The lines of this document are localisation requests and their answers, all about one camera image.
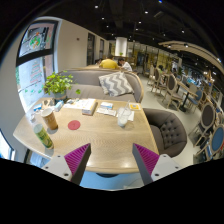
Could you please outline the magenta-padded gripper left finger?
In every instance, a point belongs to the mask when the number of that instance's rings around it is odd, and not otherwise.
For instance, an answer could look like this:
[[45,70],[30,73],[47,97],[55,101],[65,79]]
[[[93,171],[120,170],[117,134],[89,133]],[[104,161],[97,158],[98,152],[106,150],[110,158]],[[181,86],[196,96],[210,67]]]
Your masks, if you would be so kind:
[[53,157],[44,167],[56,176],[79,185],[91,155],[91,144],[85,144],[66,155]]

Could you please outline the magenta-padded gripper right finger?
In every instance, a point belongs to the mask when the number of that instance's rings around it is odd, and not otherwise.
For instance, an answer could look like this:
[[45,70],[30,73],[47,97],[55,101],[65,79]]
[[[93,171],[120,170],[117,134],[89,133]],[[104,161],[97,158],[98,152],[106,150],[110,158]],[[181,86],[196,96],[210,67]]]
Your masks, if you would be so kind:
[[133,144],[132,154],[136,160],[142,181],[145,185],[182,169],[167,154],[158,155],[138,144]]

